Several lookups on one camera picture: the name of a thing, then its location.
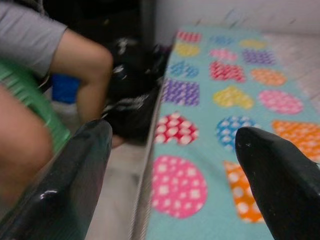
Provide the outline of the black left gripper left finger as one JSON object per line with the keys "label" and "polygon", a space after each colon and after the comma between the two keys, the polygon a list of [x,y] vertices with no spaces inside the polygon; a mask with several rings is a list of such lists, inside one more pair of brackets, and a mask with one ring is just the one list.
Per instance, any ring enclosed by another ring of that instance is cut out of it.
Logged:
{"label": "black left gripper left finger", "polygon": [[102,190],[112,127],[94,120],[78,129],[0,223],[3,240],[83,240]]}

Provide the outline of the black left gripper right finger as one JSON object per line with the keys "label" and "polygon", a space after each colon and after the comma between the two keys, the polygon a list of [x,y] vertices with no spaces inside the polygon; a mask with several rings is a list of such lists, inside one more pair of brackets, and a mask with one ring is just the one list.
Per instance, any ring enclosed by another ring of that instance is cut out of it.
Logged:
{"label": "black left gripper right finger", "polygon": [[255,127],[235,136],[236,156],[276,240],[320,238],[320,169],[293,143]]}

